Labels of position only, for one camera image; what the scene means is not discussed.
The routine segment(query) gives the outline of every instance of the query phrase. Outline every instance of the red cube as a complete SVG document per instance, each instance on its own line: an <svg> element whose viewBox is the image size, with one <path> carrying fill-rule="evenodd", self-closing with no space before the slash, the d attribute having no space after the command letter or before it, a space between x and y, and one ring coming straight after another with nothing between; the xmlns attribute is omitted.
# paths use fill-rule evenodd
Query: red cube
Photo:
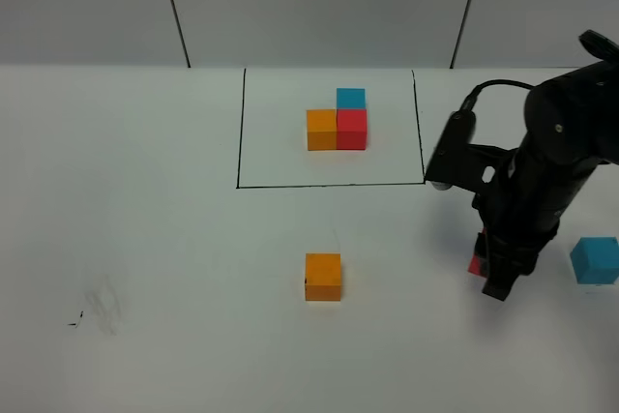
<svg viewBox="0 0 619 413"><path fill-rule="evenodd" d="M366 150L367 143L368 112L338 110L338 150Z"/></svg>
<svg viewBox="0 0 619 413"><path fill-rule="evenodd" d="M471 263L468 265L468 272L476 276L481 276L482 278L484 277L482 274L482 264L480 263L479 256L475 254L473 255Z"/></svg>

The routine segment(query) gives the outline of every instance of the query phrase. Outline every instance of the block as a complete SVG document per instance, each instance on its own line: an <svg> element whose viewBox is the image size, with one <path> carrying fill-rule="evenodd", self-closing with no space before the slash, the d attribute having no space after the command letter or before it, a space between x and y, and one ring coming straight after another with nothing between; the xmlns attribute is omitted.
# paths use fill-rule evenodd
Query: block
<svg viewBox="0 0 619 413"><path fill-rule="evenodd" d="M473 258L471 258L471 262L468 265L468 272L475 276L481 276L482 274L482 264L480 263L480 257L476 254L473 254Z"/></svg>
<svg viewBox="0 0 619 413"><path fill-rule="evenodd" d="M366 150L368 112L338 110L338 150Z"/></svg>
<svg viewBox="0 0 619 413"><path fill-rule="evenodd" d="M570 257L579 284L613 284L619 278L619 244L614 237L582 237Z"/></svg>
<svg viewBox="0 0 619 413"><path fill-rule="evenodd" d="M306 300L341 300L341 260L339 253L306 254Z"/></svg>
<svg viewBox="0 0 619 413"><path fill-rule="evenodd" d="M337 92L337 108L348 108L364 110L366 109L366 90L365 89L349 89L338 88Z"/></svg>
<svg viewBox="0 0 619 413"><path fill-rule="evenodd" d="M335 110L308 110L308 150L338 148L338 114Z"/></svg>

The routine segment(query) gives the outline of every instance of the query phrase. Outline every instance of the cyan cube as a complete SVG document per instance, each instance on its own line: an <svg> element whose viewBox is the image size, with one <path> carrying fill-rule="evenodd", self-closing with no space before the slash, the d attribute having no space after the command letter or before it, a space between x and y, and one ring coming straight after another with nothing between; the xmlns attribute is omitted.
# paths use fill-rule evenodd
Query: cyan cube
<svg viewBox="0 0 619 413"><path fill-rule="evenodd" d="M579 284L613 284L619 278L619 244L614 237L582 237L570 257Z"/></svg>
<svg viewBox="0 0 619 413"><path fill-rule="evenodd" d="M366 108L366 90L352 88L338 88L338 110L354 109L364 110Z"/></svg>

